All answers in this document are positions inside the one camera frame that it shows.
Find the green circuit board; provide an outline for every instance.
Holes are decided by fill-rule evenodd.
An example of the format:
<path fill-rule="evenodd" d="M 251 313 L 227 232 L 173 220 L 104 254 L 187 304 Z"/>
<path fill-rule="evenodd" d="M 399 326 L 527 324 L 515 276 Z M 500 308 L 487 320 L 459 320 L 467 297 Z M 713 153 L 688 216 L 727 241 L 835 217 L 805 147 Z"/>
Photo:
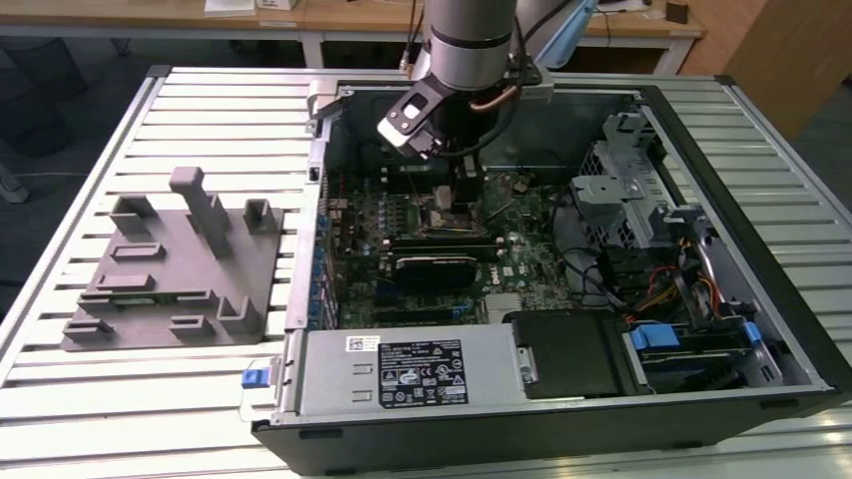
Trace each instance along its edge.
<path fill-rule="evenodd" d="M 429 321 L 379 323 L 377 313 L 452 310 L 452 323 L 488 323 L 483 299 L 489 294 L 515 293 L 523 309 L 569 309 L 575 305 L 564 272 L 556 264 L 547 224 L 553 208 L 555 188 L 536 186 L 535 178 L 520 173 L 491 177 L 471 212 L 465 232 L 499 238 L 503 252 L 496 262 L 476 265 L 469 287 L 441 294 L 408 294 L 393 304 L 381 304 L 384 287 L 391 287 L 380 270 L 381 241 L 428 238 L 424 210 L 431 196 L 388 195 L 356 191 L 348 198 L 349 215 L 337 215 L 336 235 L 340 300 L 340 328 L 429 325 Z"/>

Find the copper pipe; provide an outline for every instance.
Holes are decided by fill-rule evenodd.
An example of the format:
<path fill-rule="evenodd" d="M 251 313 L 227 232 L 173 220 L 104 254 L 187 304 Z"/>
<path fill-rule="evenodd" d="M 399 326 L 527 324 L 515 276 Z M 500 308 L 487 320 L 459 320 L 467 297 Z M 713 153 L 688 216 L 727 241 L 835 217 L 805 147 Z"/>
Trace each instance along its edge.
<path fill-rule="evenodd" d="M 503 90 L 503 93 L 500 93 L 497 95 L 497 97 L 491 100 L 487 103 L 469 103 L 469 108 L 476 112 L 476 113 L 488 113 L 489 111 L 492 111 L 496 107 L 499 107 L 503 103 L 505 103 L 505 100 L 508 100 L 512 95 L 515 95 L 517 93 L 517 85 L 512 85 L 511 87 L 505 88 L 505 90 Z"/>

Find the wooden desk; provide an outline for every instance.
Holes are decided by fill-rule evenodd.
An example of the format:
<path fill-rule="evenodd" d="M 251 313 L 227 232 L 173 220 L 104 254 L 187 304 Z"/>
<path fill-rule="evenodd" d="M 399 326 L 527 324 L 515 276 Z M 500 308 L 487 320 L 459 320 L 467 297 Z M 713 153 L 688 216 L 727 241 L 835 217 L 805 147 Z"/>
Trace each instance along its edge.
<path fill-rule="evenodd" d="M 660 8 L 664 0 L 655 0 Z M 293 11 L 259 9 L 251 17 L 205 17 L 204 0 L 0 0 L 0 35 L 299 40 L 309 68 L 323 68 L 323 42 L 403 42 L 409 0 L 301 0 Z M 651 20 L 644 12 L 592 19 L 583 47 L 664 50 L 655 73 L 673 75 L 692 43 L 697 22 Z"/>

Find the power supply label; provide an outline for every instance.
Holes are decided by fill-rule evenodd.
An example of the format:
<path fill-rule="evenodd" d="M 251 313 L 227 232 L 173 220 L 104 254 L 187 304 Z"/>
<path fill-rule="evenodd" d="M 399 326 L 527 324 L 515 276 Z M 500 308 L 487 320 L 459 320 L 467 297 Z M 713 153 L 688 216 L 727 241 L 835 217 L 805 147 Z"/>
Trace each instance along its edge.
<path fill-rule="evenodd" d="M 381 343 L 379 387 L 384 409 L 467 404 L 461 341 Z"/>

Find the slotted metal table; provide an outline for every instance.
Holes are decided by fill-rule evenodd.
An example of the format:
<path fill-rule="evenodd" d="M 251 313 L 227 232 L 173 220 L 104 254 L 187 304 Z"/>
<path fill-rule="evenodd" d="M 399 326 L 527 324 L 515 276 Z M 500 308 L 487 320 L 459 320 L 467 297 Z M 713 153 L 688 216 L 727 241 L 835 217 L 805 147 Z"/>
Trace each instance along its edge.
<path fill-rule="evenodd" d="M 297 477 L 249 433 L 240 375 L 281 352 L 296 252 L 313 80 L 389 72 L 175 68 L 145 79 L 0 327 L 0 468 L 19 477 Z M 661 89 L 847 358 L 852 357 L 852 217 L 735 86 L 712 78 L 571 75 Z M 287 211 L 267 337 L 252 346 L 67 353 L 63 327 L 113 231 L 120 194 L 168 193 L 176 166 L 207 172 L 225 208 Z M 672 176 L 695 200 L 673 164 Z M 252 398 L 257 409 L 272 396 Z M 767 424 L 716 446 L 379 474 L 553 478 L 852 476 L 852 409 Z"/>

